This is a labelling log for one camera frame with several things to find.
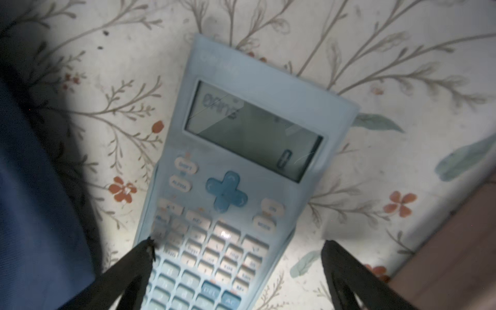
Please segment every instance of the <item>dark blue fabric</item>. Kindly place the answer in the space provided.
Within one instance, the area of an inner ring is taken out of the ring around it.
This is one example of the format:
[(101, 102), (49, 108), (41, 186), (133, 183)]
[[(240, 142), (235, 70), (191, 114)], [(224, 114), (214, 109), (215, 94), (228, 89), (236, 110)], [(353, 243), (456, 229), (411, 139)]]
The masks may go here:
[(57, 309), (94, 278), (71, 202), (0, 80), (0, 309)]

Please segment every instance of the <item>green leaf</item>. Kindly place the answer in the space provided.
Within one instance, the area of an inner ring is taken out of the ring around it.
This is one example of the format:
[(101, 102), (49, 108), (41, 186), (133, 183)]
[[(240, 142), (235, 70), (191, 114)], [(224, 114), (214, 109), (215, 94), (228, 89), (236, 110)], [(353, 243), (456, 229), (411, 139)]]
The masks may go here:
[(380, 114), (358, 113), (351, 127), (363, 127), (370, 130), (395, 130), (405, 133), (398, 124)]
[(480, 162), (494, 142), (496, 133), (481, 141), (462, 146), (443, 158), (434, 171), (441, 181), (449, 182)]
[(310, 266), (317, 259), (320, 258), (320, 251), (311, 251), (307, 253), (305, 256), (300, 259), (290, 270), (290, 274), (292, 278), (296, 278), (306, 274), (310, 268)]

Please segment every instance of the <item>calculator case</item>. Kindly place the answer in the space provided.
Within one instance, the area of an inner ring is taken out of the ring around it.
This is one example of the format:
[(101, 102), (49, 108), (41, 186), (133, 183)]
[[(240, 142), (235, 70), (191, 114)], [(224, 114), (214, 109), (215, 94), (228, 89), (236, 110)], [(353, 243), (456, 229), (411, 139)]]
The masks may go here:
[[(200, 81), (209, 83), (323, 137), (299, 183), (185, 130)], [(254, 279), (249, 283), (248, 292), (238, 295), (241, 299), (238, 309), (248, 310), (255, 305), (294, 234), (298, 217), (322, 174), (328, 168), (332, 156), (344, 139), (358, 110), (356, 104), (308, 81), (298, 79), (286, 71), (269, 66), (202, 35), (196, 35), (163, 153), (155, 167), (134, 240), (136, 245), (151, 235), (157, 204), (161, 198), (184, 207), (183, 217), (187, 210), (193, 210), (211, 220), (211, 225), (206, 232), (206, 240), (202, 244), (201, 253), (194, 267), (181, 263), (181, 254), (185, 250), (189, 230), (179, 249), (178, 257), (168, 257), (159, 248), (157, 249), (157, 256), (160, 260), (154, 263), (156, 275), (150, 280), (152, 291), (160, 274), (161, 264), (165, 260), (181, 269), (179, 277), (174, 279), (175, 286), (170, 292), (169, 301), (164, 304), (165, 309), (171, 308), (175, 290), (185, 270), (200, 278), (188, 309), (200, 309), (195, 308), (195, 300), (201, 294), (202, 283), (204, 281), (216, 282), (215, 271), (229, 244), (227, 242), (222, 252), (219, 253), (220, 258), (211, 276), (198, 272), (196, 267), (217, 222), (223, 222), (239, 232), (241, 236), (235, 244), (237, 247), (241, 248), (244, 237), (250, 236), (269, 248), (267, 255), (262, 258), (260, 268), (255, 271)], [(175, 165), (178, 157), (187, 158), (196, 163), (197, 172), (190, 175), (178, 170)], [(226, 212), (219, 213), (213, 205), (216, 197), (206, 190), (206, 183), (210, 178), (223, 180), (229, 171), (239, 175), (237, 189), (244, 192), (248, 200), (242, 207), (230, 205)], [(182, 192), (170, 186), (170, 177), (174, 175), (187, 180), (191, 184), (191, 189), (188, 192)], [(272, 233), (264, 233), (256, 229), (253, 224), (255, 216), (268, 216), (261, 209), (261, 201), (264, 198), (270, 198), (284, 205), (282, 216), (270, 217), (275, 223), (275, 230)], [(243, 258), (237, 262), (238, 270), (247, 253), (248, 251), (244, 250)], [(232, 290), (232, 282), (236, 278), (236, 273), (237, 271), (233, 273), (230, 284), (216, 283), (221, 293), (213, 301), (213, 309), (221, 304), (224, 291), (235, 292)], [(147, 295), (142, 309), (146, 309), (152, 299), (151, 292)], [(229, 309), (229, 307), (224, 306), (219, 309)]]

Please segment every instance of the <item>blue directional pad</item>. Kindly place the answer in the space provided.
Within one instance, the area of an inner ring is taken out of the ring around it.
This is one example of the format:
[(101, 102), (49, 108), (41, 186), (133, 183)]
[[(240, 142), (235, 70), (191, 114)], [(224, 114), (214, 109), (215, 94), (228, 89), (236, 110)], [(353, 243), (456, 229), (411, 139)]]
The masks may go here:
[(237, 207), (242, 207), (248, 202), (248, 196), (236, 189), (240, 183), (240, 176), (236, 172), (228, 171), (221, 181), (209, 178), (205, 185), (207, 192), (214, 195), (214, 209), (220, 213), (224, 213), (233, 204)]

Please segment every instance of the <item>scientific calculator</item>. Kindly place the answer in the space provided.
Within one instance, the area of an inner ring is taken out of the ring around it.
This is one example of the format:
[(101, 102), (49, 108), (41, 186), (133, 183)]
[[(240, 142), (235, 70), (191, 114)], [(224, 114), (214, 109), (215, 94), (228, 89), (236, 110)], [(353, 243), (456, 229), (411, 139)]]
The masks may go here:
[(135, 244), (142, 309), (251, 309), (358, 107), (197, 35)]

